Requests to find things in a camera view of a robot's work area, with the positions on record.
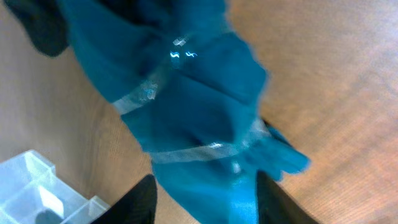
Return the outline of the teal taped garment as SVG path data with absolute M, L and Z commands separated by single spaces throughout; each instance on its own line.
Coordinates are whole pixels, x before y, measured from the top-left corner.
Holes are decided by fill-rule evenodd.
M 85 73 L 200 223 L 259 223 L 257 172 L 309 159 L 258 115 L 267 73 L 224 1 L 59 1 Z

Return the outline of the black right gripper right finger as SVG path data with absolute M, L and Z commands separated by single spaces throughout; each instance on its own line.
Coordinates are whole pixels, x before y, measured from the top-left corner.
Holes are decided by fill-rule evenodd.
M 319 224 L 265 172 L 256 179 L 260 224 Z

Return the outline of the clear plastic storage bin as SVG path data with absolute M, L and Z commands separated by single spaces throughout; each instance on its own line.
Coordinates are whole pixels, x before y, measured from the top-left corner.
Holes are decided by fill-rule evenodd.
M 107 209 L 59 179 L 55 164 L 35 150 L 1 163 L 1 223 L 91 223 Z

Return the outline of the black taped garment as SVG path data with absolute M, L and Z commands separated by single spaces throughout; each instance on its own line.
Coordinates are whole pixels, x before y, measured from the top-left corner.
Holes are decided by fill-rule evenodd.
M 3 3 L 40 53 L 56 57 L 68 47 L 67 24 L 56 0 L 4 0 Z

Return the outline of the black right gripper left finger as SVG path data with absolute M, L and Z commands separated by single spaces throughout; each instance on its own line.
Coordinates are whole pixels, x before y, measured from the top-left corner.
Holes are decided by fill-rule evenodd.
M 149 174 L 91 224 L 154 224 L 156 206 L 157 185 Z

